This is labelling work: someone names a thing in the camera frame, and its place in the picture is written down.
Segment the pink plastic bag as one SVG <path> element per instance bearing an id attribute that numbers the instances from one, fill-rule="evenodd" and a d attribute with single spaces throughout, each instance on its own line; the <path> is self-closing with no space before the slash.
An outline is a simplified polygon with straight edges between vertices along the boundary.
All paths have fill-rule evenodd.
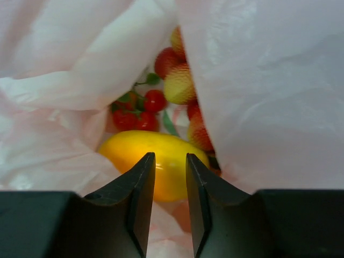
<path id="1" fill-rule="evenodd" d="M 176 25 L 221 178 L 343 191 L 343 1 L 1 1 L 1 192 L 121 176 L 98 152 L 109 106 Z M 145 257 L 195 257 L 155 201 Z"/>

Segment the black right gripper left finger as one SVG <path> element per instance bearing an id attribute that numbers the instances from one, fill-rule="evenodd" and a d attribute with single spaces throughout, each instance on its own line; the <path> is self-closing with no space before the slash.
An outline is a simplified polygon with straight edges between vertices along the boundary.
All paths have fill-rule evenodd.
<path id="1" fill-rule="evenodd" d="M 1 192 L 1 257 L 145 257 L 155 155 L 82 197 L 71 191 Z"/>

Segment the red yellow lychee bunch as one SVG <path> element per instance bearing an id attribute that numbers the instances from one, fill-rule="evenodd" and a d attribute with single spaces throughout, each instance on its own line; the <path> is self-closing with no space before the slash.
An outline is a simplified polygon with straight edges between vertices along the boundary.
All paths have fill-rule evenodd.
<path id="1" fill-rule="evenodd" d="M 176 105 L 185 105 L 189 120 L 188 140 L 205 152 L 213 152 L 202 112 L 198 104 L 196 88 L 187 62 L 181 28 L 176 26 L 170 35 L 170 46 L 155 58 L 154 71 L 163 80 L 165 99 Z"/>

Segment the yellow fake mango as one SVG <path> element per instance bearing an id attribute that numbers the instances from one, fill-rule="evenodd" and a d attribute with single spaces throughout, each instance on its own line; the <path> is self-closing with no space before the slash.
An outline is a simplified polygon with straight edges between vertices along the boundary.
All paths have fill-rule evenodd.
<path id="1" fill-rule="evenodd" d="M 195 154 L 206 167 L 205 152 L 171 134 L 151 131 L 124 131 L 108 138 L 98 152 L 109 159 L 120 173 L 130 170 L 146 153 L 155 154 L 156 202 L 175 202 L 187 198 L 187 154 Z"/>

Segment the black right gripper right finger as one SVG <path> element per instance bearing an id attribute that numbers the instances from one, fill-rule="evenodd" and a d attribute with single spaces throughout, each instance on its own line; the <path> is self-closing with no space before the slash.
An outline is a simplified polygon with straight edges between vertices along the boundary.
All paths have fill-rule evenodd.
<path id="1" fill-rule="evenodd" d="M 250 195 L 187 155 L 195 257 L 343 257 L 343 191 Z"/>

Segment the red cherry tomato bunch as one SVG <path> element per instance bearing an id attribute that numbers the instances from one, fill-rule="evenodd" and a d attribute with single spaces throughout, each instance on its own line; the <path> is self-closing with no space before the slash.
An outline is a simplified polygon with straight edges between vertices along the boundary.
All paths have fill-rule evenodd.
<path id="1" fill-rule="evenodd" d="M 167 106 L 163 92 L 150 89 L 142 95 L 137 92 L 136 87 L 155 86 L 160 79 L 157 74 L 149 73 L 144 82 L 136 82 L 130 91 L 110 105 L 113 125 L 117 131 L 159 131 L 160 124 L 157 116 Z"/>

